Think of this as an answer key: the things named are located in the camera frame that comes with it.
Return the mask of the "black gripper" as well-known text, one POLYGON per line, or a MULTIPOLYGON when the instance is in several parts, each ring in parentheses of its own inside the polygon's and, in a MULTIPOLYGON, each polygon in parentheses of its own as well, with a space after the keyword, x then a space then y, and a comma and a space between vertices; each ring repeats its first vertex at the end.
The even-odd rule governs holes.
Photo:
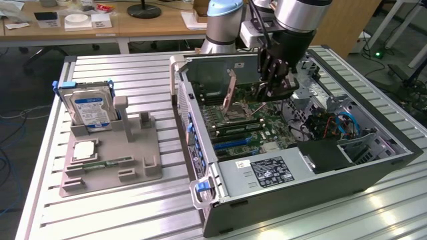
POLYGON ((291 97, 301 88, 295 78, 297 65, 306 55, 317 31, 294 32, 278 31, 271 36, 270 48, 262 47, 258 51, 258 72, 261 74, 258 99, 278 101, 291 97))

